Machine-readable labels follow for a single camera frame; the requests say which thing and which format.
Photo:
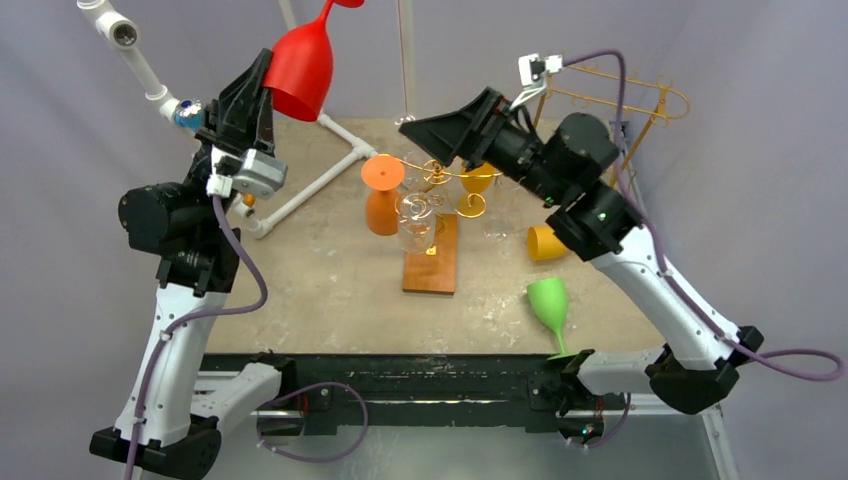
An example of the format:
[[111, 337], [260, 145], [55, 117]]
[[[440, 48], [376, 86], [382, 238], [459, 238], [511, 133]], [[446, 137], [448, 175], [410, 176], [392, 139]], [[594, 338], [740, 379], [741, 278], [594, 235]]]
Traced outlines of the clear round wine glass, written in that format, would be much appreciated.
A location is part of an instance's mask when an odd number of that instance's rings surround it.
[[406, 123], [409, 123], [409, 122], [413, 122], [413, 121], [415, 121], [415, 120], [416, 120], [416, 117], [415, 117], [414, 115], [412, 115], [412, 114], [410, 114], [410, 113], [408, 113], [408, 112], [404, 112], [403, 114], [401, 114], [401, 115], [397, 116], [397, 117], [393, 120], [393, 123], [394, 123], [396, 126], [401, 126], [401, 125], [403, 125], [403, 124], [406, 124]]

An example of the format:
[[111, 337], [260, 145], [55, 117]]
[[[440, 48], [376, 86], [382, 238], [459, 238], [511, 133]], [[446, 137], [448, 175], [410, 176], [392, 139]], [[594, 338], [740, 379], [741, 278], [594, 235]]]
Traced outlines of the red wine glass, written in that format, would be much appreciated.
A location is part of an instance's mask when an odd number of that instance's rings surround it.
[[272, 48], [263, 86], [272, 107], [290, 118], [315, 122], [331, 87], [334, 55], [328, 20], [335, 6], [360, 8], [363, 0], [326, 1], [316, 18], [284, 34]]

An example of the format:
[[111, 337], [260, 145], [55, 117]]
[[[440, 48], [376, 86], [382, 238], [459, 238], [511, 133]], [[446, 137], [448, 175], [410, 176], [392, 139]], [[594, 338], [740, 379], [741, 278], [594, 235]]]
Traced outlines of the orange wine glass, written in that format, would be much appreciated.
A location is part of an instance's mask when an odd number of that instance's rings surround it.
[[361, 178], [371, 189], [365, 203], [365, 221], [369, 230], [379, 236], [397, 233], [395, 203], [399, 198], [398, 187], [405, 178], [405, 167], [391, 155], [378, 154], [362, 166]]

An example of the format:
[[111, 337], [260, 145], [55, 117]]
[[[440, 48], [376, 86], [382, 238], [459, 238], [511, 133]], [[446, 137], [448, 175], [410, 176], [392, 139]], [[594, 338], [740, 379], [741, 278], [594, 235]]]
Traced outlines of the clear ribbed wine glass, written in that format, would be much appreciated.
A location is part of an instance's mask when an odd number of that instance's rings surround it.
[[435, 242], [436, 211], [429, 196], [410, 191], [396, 202], [397, 238], [407, 254], [424, 254]]

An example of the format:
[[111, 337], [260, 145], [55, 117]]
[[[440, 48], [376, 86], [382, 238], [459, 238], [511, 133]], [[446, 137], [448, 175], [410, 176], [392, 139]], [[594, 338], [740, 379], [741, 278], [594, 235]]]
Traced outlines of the clear flute glass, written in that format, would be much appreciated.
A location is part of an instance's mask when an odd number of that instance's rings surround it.
[[487, 206], [484, 235], [490, 240], [504, 240], [514, 230], [518, 198], [522, 187], [505, 175], [498, 176], [492, 187], [491, 201]]

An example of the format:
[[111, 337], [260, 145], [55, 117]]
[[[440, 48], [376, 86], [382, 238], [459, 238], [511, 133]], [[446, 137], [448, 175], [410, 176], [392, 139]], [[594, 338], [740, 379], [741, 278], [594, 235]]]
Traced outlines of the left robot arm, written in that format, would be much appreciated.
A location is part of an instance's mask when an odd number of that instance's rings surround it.
[[241, 194], [270, 199], [287, 168], [275, 156], [272, 93], [265, 79], [272, 54], [251, 66], [201, 111], [200, 146], [182, 181], [129, 190], [119, 219], [129, 246], [159, 258], [153, 323], [138, 376], [115, 423], [92, 436], [92, 454], [142, 473], [201, 479], [225, 436], [254, 409], [284, 409], [297, 399], [294, 364], [254, 356], [226, 385], [202, 399], [195, 382], [215, 321], [240, 266], [255, 264], [226, 219]]

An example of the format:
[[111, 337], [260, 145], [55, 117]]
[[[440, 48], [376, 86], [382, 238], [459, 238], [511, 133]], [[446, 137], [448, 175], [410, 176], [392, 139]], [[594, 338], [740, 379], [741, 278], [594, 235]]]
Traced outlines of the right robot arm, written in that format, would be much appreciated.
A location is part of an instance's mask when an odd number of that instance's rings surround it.
[[762, 345], [761, 332], [714, 313], [672, 271], [646, 218], [604, 182], [619, 149], [601, 120], [572, 113], [542, 139], [520, 125], [526, 114], [488, 88], [457, 111], [406, 122], [399, 131], [444, 166], [490, 164], [539, 198], [555, 237], [612, 280], [664, 338], [654, 350], [575, 355], [563, 372], [564, 399], [584, 407], [604, 394], [647, 393], [684, 414], [725, 399], [745, 351]]

